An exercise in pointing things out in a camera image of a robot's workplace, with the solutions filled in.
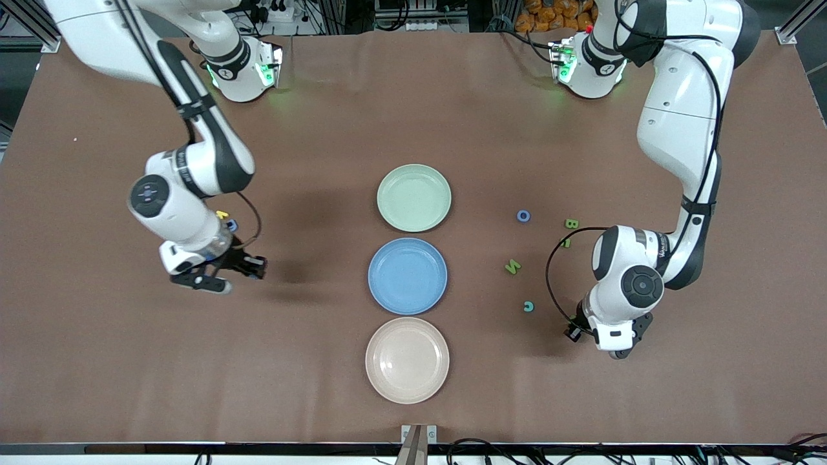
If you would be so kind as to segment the blue round plate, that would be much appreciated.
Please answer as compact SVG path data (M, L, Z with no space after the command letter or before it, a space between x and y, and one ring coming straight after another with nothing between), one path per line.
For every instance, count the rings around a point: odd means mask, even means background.
M395 315L427 312L442 300L448 285L446 260L440 250L422 239L406 236L384 244L370 260L370 294Z

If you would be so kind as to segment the green round plate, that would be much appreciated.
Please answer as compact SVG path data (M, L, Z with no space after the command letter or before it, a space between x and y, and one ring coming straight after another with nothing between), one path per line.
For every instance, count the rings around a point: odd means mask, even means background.
M452 206L452 189L446 177L423 164L391 170L376 193L380 215L394 229L421 233L437 227Z

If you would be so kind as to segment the beige round plate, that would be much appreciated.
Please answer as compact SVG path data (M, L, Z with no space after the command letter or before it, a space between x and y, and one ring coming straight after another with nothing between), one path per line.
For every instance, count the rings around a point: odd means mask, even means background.
M446 382L451 356L445 336L421 318L399 317L374 332L364 354L370 385L386 400L417 404Z

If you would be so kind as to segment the white power strip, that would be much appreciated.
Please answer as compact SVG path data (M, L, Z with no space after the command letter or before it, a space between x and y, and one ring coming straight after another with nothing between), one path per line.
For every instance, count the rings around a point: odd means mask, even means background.
M297 0L256 0L255 12L259 23L293 23L304 15Z

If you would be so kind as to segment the long power strip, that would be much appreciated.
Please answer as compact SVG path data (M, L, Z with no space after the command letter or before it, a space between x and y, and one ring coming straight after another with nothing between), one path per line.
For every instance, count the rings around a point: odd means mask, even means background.
M404 25L395 29L395 19L381 18L375 29L388 32L432 32L433 30L446 30L466 34L470 32L470 26L465 17L432 17L432 18L408 18Z

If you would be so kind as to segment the bag of orange objects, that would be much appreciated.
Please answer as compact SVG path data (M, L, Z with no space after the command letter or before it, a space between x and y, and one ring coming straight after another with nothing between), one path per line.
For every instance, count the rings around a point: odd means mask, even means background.
M519 34L561 28L590 32L598 15L594 0L522 0L514 30Z

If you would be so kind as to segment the table edge rail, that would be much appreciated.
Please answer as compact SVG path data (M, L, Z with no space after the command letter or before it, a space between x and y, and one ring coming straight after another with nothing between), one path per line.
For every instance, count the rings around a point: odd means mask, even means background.
M33 442L0 465L395 465L398 442ZM827 435L794 444L506 444L428 448L428 465L827 465Z

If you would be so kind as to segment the short aluminium profile bracket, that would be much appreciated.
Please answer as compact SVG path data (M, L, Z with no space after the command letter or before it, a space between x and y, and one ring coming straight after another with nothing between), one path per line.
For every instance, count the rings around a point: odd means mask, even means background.
M428 448L437 444L437 426L402 426L402 446L395 465L428 465Z

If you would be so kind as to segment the aluminium frame post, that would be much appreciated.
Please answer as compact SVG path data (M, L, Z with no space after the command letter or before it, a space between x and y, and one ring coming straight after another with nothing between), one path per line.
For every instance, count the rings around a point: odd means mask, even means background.
M0 52L56 53L59 45L43 0L0 0Z
M816 18L825 6L827 6L827 0L803 0L783 24L774 27L777 43L779 45L797 44L795 35Z

